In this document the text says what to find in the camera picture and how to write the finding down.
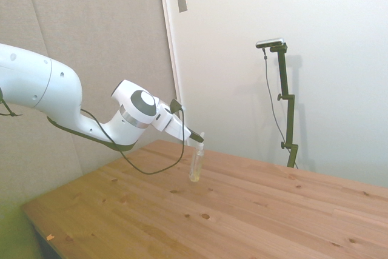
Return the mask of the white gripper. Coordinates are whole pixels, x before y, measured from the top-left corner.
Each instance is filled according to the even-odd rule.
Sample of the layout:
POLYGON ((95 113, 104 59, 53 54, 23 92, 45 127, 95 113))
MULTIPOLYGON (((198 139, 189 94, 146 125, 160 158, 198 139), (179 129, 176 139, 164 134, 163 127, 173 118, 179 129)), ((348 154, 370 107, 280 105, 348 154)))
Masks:
POLYGON ((198 134, 188 129, 175 114, 170 112, 170 107, 165 103, 158 104, 152 126, 160 132, 165 131, 180 141, 186 141, 190 138, 198 143, 204 142, 204 132, 198 134))

